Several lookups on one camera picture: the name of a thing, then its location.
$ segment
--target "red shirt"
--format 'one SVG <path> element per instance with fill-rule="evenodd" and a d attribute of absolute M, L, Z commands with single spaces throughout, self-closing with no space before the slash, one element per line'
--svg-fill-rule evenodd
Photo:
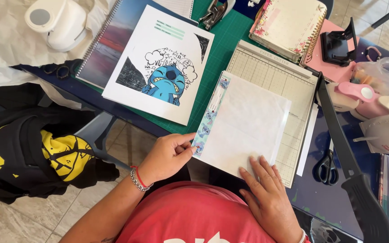
<path fill-rule="evenodd" d="M 163 186 L 146 197 L 116 241 L 162 242 L 275 243 L 237 195 L 190 181 Z"/>

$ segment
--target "stitch sticker strip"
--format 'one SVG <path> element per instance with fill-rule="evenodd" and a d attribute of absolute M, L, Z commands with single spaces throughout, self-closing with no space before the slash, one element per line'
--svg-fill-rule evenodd
<path fill-rule="evenodd" d="M 217 82 L 217 86 L 213 92 L 213 95 L 210 99 L 210 103 L 208 104 L 207 110 L 201 120 L 201 124 L 197 129 L 196 136 L 193 140 L 192 146 L 196 146 L 196 152 L 193 157 L 200 158 L 202 155 L 202 151 L 204 150 L 204 146 L 207 143 L 208 135 L 211 132 L 211 129 L 214 125 L 214 121 L 217 117 L 217 114 L 220 110 L 220 105 L 223 100 L 224 95 L 226 94 L 226 90 L 230 84 L 231 79 L 223 75 L 220 75 L 219 81 Z"/>

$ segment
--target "red string bracelet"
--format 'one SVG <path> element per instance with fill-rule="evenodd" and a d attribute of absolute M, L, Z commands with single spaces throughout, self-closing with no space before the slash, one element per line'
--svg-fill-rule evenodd
<path fill-rule="evenodd" d="M 136 168 L 136 176 L 138 177 L 139 182 L 142 184 L 143 187 L 147 187 L 142 180 L 140 179 L 139 172 L 138 172 L 138 167 L 137 166 L 130 166 L 130 168 Z"/>

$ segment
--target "stitch cartoon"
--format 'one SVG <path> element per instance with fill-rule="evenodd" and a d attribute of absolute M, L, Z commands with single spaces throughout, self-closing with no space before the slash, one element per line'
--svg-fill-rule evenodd
<path fill-rule="evenodd" d="M 202 155 L 202 151 L 204 150 L 204 143 L 203 142 L 196 143 L 196 140 L 193 140 L 193 143 L 194 143 L 194 145 L 196 147 L 195 154 L 198 155 L 198 156 L 201 156 Z"/>
<path fill-rule="evenodd" d="M 210 134 L 210 129 L 207 127 L 207 125 L 205 125 L 205 123 L 202 123 L 202 125 L 204 126 L 204 127 L 202 127 L 202 130 L 198 130 L 198 131 L 197 131 L 197 134 L 198 134 L 201 138 L 203 138 L 205 135 Z"/>
<path fill-rule="evenodd" d="M 142 93 L 179 106 L 184 85 L 184 75 L 181 71 L 175 65 L 166 65 L 154 70 L 148 79 L 148 84 L 142 88 Z"/>
<path fill-rule="evenodd" d="M 222 86 L 224 89 L 227 89 L 227 87 L 229 86 L 229 81 L 227 79 L 222 79 L 219 81 L 220 83 L 220 86 Z"/>
<path fill-rule="evenodd" d="M 210 121 L 207 123 L 208 125 L 211 125 L 211 124 L 213 123 L 213 117 L 215 117 L 215 116 L 217 116 L 217 112 L 212 112 L 212 114 L 211 114 L 209 111 L 207 111 L 205 117 L 206 117 L 208 120 L 210 120 Z"/>

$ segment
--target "paper punch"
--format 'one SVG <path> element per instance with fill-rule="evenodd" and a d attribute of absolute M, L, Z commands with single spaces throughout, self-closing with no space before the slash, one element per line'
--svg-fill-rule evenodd
<path fill-rule="evenodd" d="M 230 12 L 235 5 L 236 0 L 227 0 L 220 6 L 217 6 L 217 2 L 218 0 L 213 0 L 208 7 L 207 14 L 199 19 L 199 22 L 203 23 L 205 29 L 208 31 Z"/>

